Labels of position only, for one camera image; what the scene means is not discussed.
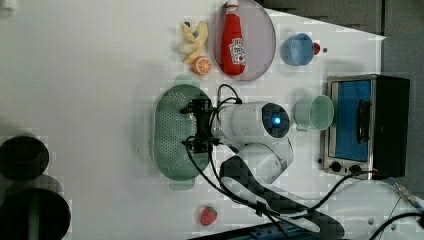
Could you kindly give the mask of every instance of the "blue cup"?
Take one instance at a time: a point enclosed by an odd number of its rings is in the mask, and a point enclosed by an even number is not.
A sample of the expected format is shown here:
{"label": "blue cup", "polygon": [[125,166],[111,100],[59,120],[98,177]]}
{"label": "blue cup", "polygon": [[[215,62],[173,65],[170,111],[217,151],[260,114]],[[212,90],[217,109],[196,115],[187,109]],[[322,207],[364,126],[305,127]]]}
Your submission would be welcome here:
{"label": "blue cup", "polygon": [[303,66],[312,61],[315,47],[312,39],[301,33],[288,38],[281,50],[285,63],[291,66]]}

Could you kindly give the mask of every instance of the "ketchup bottle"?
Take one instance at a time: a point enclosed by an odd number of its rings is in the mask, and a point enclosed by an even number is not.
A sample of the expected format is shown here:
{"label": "ketchup bottle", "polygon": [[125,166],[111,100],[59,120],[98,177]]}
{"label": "ketchup bottle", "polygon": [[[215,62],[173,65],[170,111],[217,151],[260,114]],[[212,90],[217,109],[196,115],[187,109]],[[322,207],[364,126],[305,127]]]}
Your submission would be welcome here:
{"label": "ketchup bottle", "polygon": [[243,73],[246,67],[246,53],[241,34],[238,0],[228,0],[225,26],[221,42],[222,70],[231,76]]}

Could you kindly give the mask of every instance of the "green colander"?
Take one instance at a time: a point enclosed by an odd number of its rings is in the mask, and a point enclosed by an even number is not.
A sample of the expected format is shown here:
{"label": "green colander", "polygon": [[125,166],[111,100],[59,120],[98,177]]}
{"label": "green colander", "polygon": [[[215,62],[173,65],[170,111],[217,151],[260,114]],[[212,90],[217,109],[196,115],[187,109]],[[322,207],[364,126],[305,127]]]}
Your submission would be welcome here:
{"label": "green colander", "polygon": [[[179,111],[191,99],[209,98],[200,88],[192,85],[193,82],[188,81],[191,84],[187,84],[181,81],[190,78],[177,77],[177,85],[162,94],[153,113],[153,161],[159,171],[171,180],[170,187],[174,190],[192,188],[194,178],[199,175],[181,143],[187,137],[196,135],[196,118],[193,114],[181,114]],[[207,153],[194,154],[193,158],[202,171],[209,163]]]}

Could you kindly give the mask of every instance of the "green cup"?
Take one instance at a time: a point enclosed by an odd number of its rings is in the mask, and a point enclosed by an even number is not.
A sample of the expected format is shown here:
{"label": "green cup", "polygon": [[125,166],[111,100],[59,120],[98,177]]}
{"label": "green cup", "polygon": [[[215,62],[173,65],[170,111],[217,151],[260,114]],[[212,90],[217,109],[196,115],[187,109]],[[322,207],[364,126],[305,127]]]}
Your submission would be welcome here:
{"label": "green cup", "polygon": [[325,130],[333,122],[333,102],[324,95],[304,97],[296,103],[294,117],[298,131],[306,132],[309,129]]}

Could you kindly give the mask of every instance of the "white table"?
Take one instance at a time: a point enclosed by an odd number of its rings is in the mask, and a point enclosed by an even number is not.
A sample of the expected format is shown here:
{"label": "white table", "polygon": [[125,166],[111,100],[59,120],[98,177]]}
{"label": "white table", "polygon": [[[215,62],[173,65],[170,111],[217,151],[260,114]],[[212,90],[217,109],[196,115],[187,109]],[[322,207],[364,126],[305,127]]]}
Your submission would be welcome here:
{"label": "white table", "polygon": [[[210,23],[224,2],[21,0],[16,16],[0,19],[1,141],[27,132],[48,144],[47,174],[72,206],[67,239],[187,239],[268,222],[201,177],[190,191],[171,191],[149,154],[152,103],[176,75],[190,71],[173,50],[182,41],[181,23]],[[230,83],[243,100],[281,104],[292,118],[296,100],[323,93],[327,76],[380,71],[382,37],[268,13],[277,36],[269,71],[237,82],[214,66],[201,82],[211,97]],[[297,32],[328,52],[305,67],[284,64],[278,48]],[[297,132],[293,124],[289,135],[295,159],[276,185],[319,197],[339,179],[318,169],[320,133]],[[220,147],[215,157],[228,156]],[[219,213],[210,227],[198,221],[206,204]]]}

